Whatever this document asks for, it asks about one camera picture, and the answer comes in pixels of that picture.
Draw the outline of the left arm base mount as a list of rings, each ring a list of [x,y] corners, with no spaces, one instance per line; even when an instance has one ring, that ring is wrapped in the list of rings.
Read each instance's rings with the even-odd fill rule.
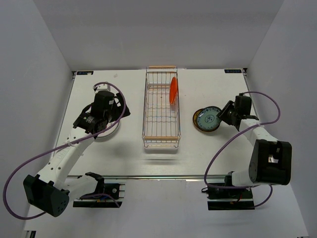
[[[85,175],[94,179],[97,184],[92,193],[84,194],[73,201],[74,208],[120,208],[125,195],[124,181],[105,179],[93,172]]]

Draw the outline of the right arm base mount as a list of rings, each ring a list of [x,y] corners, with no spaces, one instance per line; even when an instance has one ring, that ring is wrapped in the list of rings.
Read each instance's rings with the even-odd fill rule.
[[[207,195],[208,210],[210,211],[255,209],[250,189],[224,189],[206,186],[201,189],[201,192]]]

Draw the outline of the orange plate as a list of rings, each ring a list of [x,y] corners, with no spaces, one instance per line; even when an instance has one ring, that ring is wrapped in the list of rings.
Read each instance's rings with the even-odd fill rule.
[[[178,81],[176,77],[173,77],[170,83],[169,89],[169,102],[173,104],[178,93]]]

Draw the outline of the left blue table label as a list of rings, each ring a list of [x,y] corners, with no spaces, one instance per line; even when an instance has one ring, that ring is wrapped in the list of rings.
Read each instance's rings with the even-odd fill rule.
[[[76,74],[77,75],[93,75],[94,72],[93,71],[77,71]]]

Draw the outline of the blue table label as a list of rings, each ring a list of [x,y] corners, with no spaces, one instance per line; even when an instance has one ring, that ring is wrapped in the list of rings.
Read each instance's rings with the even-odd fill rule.
[[[240,69],[225,69],[225,73],[242,73],[242,70]]]
[[[77,75],[93,75],[94,72],[93,71],[77,71],[76,74]]]

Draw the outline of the plain white plate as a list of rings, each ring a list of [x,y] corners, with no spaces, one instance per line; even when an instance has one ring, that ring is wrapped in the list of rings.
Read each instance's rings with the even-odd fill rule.
[[[117,133],[120,128],[120,122],[112,126],[114,122],[111,122],[107,125],[107,127],[111,127],[109,130],[99,134],[96,138],[96,142],[105,142],[107,140],[112,139]]]

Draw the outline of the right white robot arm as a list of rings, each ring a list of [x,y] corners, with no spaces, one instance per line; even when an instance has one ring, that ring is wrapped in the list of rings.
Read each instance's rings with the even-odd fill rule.
[[[224,193],[231,198],[241,193],[242,187],[260,184],[287,185],[291,179],[292,146],[280,141],[266,129],[266,122],[251,115],[252,99],[240,93],[217,114],[228,125],[234,126],[239,135],[253,146],[247,169],[231,172],[231,181],[224,184]]]

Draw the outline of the right blue table label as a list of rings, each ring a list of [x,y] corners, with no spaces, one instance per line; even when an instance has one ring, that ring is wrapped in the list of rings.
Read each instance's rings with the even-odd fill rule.
[[[242,73],[242,70],[240,69],[225,69],[225,73]]]

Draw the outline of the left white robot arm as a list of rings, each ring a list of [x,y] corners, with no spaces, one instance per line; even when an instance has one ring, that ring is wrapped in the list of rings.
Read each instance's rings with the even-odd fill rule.
[[[119,118],[130,115],[120,93],[98,91],[94,102],[85,107],[73,124],[64,146],[35,175],[28,175],[23,186],[28,202],[53,217],[59,216],[70,201],[79,198],[99,198],[104,195],[104,178],[87,172],[66,182],[69,172],[83,152],[98,137],[97,133]]]

